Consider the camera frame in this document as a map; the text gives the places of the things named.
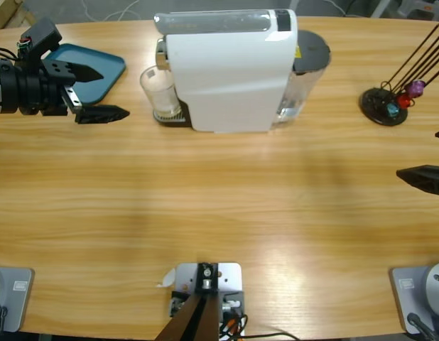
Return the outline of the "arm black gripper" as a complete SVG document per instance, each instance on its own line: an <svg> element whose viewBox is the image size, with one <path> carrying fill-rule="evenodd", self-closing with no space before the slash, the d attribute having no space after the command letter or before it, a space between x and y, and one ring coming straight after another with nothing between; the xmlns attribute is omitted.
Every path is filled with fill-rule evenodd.
<svg viewBox="0 0 439 341"><path fill-rule="evenodd" d="M102 78L88 65L41 60L35 67L18 67L0 58L0 114L65 116L71 110L78 124L108 124L128 117L130 112L116 105L81 108L74 83Z"/></svg>

